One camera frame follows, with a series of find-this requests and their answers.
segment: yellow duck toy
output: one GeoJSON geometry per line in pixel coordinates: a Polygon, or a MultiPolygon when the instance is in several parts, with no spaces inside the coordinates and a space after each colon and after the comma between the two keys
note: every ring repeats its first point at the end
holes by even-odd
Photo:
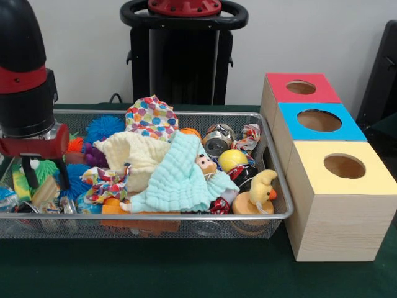
{"type": "Polygon", "coordinates": [[[270,200],[277,196],[272,187],[272,180],[277,173],[266,169],[258,174],[251,181],[249,192],[242,192],[234,200],[232,209],[234,214],[274,214],[274,207],[270,200]]]}
{"type": "Polygon", "coordinates": [[[272,181],[277,177],[277,173],[271,169],[255,175],[251,181],[251,189],[249,191],[249,200],[256,205],[258,202],[263,204],[268,200],[276,198],[275,190],[272,187],[272,181]]]}

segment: white wall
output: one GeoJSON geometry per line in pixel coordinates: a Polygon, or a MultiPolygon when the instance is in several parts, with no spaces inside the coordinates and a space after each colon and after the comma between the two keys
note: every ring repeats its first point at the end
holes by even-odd
{"type": "MultiPolygon", "coordinates": [[[[234,31],[227,104],[259,104],[265,72],[322,72],[356,115],[396,0],[235,0],[247,27],[234,31]]],[[[132,101],[126,0],[30,0],[54,69],[59,103],[132,101]]]]}

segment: polka dot fabric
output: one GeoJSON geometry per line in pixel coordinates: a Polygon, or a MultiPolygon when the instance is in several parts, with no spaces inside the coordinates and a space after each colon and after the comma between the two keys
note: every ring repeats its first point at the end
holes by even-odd
{"type": "Polygon", "coordinates": [[[125,114],[125,130],[168,141],[178,129],[178,118],[172,109],[155,95],[139,99],[125,114]]]}

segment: wire mesh basket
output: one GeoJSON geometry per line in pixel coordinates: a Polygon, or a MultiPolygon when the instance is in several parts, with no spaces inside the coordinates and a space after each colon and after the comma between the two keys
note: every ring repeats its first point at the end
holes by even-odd
{"type": "MultiPolygon", "coordinates": [[[[70,132],[85,134],[88,124],[103,114],[124,120],[125,111],[55,110],[58,122],[70,132]]],[[[261,140],[252,153],[259,171],[274,169],[277,198],[275,214],[0,214],[0,238],[270,238],[283,219],[293,212],[293,204],[267,122],[251,112],[176,112],[179,127],[194,127],[202,135],[209,126],[228,124],[237,139],[246,124],[258,124],[261,140]]],[[[1,181],[12,186],[11,161],[1,181]]]]}

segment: wooden box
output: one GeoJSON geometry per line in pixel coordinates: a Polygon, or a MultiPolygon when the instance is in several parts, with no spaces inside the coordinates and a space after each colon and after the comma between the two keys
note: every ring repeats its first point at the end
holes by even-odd
{"type": "Polygon", "coordinates": [[[367,140],[342,104],[281,102],[272,135],[284,173],[293,140],[367,140]]]}
{"type": "Polygon", "coordinates": [[[262,93],[261,114],[273,131],[279,102],[341,103],[321,73],[267,73],[262,93]]]}
{"type": "Polygon", "coordinates": [[[297,261],[373,261],[397,209],[397,184],[367,142],[294,141],[285,220],[297,261]]]}

